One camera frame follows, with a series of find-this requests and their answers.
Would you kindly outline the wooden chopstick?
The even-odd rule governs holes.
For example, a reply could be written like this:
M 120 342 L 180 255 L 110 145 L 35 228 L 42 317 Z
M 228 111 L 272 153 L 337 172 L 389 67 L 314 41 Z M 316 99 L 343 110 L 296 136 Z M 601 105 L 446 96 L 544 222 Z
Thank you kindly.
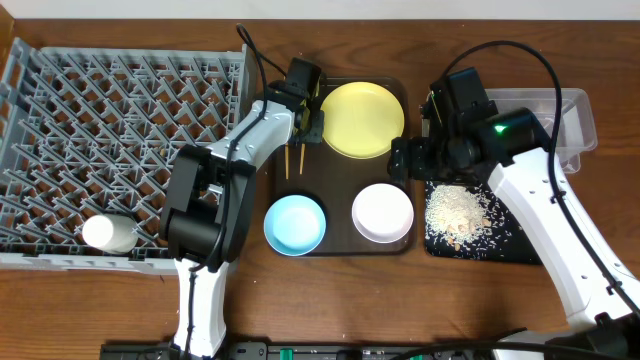
M 299 158 L 299 174 L 303 174 L 304 160 L 305 160 L 306 144 L 302 143 L 300 146 L 300 158 Z
M 284 164 L 285 164 L 285 179 L 289 179 L 290 174 L 290 161 L 289 161 L 289 144 L 284 146 Z

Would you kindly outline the white bowl with food scraps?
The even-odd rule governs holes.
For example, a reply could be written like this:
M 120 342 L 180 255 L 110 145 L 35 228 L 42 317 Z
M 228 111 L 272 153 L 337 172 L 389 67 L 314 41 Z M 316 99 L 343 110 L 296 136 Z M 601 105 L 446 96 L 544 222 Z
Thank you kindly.
M 409 196 L 399 187 L 376 183 L 356 195 L 351 216 L 363 237 L 374 243 L 390 244 L 409 232 L 414 210 Z

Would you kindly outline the white cup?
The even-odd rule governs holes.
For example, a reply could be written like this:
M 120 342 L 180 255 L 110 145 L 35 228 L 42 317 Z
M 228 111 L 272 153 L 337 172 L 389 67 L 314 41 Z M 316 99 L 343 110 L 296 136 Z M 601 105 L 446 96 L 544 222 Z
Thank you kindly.
M 130 252 L 138 241 L 137 223 L 124 215 L 102 214 L 90 217 L 82 227 L 86 244 L 112 254 Z

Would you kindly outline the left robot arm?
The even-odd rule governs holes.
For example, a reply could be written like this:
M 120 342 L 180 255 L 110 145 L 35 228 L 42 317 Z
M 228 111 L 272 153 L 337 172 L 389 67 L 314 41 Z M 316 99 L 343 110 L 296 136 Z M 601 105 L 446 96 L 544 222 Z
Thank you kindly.
M 322 78 L 319 66 L 292 59 L 284 78 L 266 85 L 225 137 L 179 150 L 159 227 L 180 282 L 170 358 L 212 359 L 221 348 L 226 282 L 248 234 L 256 173 L 289 141 L 318 139 Z

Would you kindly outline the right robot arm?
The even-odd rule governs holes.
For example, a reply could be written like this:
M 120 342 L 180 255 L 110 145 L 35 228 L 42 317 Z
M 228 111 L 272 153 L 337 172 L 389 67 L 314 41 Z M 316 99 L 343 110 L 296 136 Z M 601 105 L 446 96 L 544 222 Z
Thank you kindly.
M 550 137 L 527 108 L 502 113 L 476 69 L 434 82 L 425 137 L 391 143 L 393 179 L 486 185 L 513 215 L 560 296 L 570 329 L 518 330 L 471 352 L 490 359 L 639 356 L 639 281 L 567 183 Z

